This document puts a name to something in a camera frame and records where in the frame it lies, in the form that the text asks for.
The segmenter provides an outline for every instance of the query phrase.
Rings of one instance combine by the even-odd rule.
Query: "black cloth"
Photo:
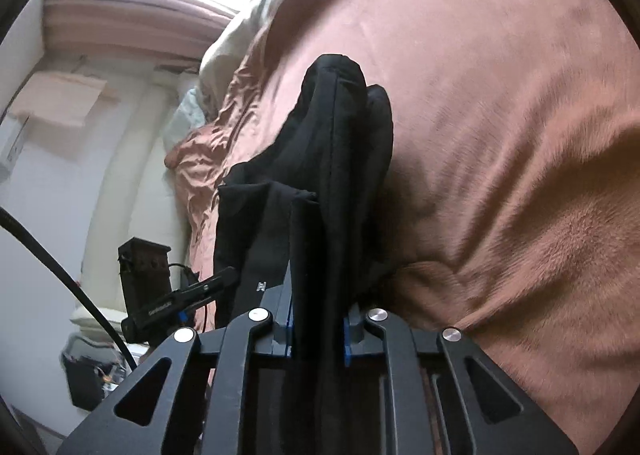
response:
[[[220,186],[215,270],[235,267],[240,283],[218,302],[217,323],[257,307],[258,284],[281,284],[290,265],[296,364],[281,389],[283,417],[295,410],[297,420],[281,421],[274,441],[286,453],[349,450],[342,319],[383,272],[372,208],[392,145],[384,89],[367,87],[346,56],[326,54],[306,72],[274,143]]]

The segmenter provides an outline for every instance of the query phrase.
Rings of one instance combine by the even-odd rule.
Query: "wall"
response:
[[[47,68],[70,71],[76,63],[76,56],[58,57]],[[102,177],[148,87],[152,66],[89,60],[78,72],[107,79],[119,101],[98,100],[81,130],[30,121],[14,171],[0,183],[0,205],[74,278],[80,275]],[[0,229],[0,394],[62,435],[85,417],[71,404],[59,361],[76,329],[68,320],[75,306],[68,290]]]
[[[42,1],[29,0],[0,44],[0,120],[14,92],[44,55]]]

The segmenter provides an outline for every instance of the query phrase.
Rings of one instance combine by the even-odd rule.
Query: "metal screw head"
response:
[[[384,309],[371,309],[367,312],[367,316],[373,321],[384,321],[388,318],[389,314]]]
[[[460,341],[462,339],[462,332],[451,327],[443,330],[442,337],[447,341]]]
[[[251,321],[264,321],[269,317],[269,311],[262,307],[255,308],[249,311],[249,319]]]
[[[178,343],[188,343],[193,339],[195,334],[196,333],[193,329],[183,327],[181,329],[177,329],[174,332],[174,340],[176,340]]]

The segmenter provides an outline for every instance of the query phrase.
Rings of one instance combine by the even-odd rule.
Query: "black cable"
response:
[[[207,318],[209,317],[209,304],[204,306],[204,323],[202,324],[202,332],[207,330]]]
[[[9,231],[9,233],[18,240],[18,242],[26,247],[34,257],[40,260],[42,265],[47,267],[56,276],[56,278],[58,278],[64,286],[69,289],[76,298],[78,298],[78,301],[84,305],[84,308],[90,312],[91,316],[95,318],[95,320],[107,332],[116,346],[120,349],[122,355],[127,360],[127,363],[129,363],[131,370],[135,370],[137,365],[131,355],[131,352],[129,352],[127,345],[113,326],[111,326],[107,321],[107,318],[103,316],[94,303],[89,299],[84,291],[78,287],[78,284],[73,278],[71,278],[71,276],[69,276],[55,258],[53,258],[47,250],[42,247],[38,241],[33,238],[33,236],[31,236],[31,233],[27,231],[20,222],[13,218],[2,206],[0,206],[0,226]]]

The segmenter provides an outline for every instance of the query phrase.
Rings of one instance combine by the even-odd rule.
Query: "brown blanket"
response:
[[[273,140],[321,53],[350,56],[391,99],[386,304],[471,334],[592,454],[640,383],[640,52],[615,11],[285,0],[218,121],[167,157],[205,272],[215,186]]]

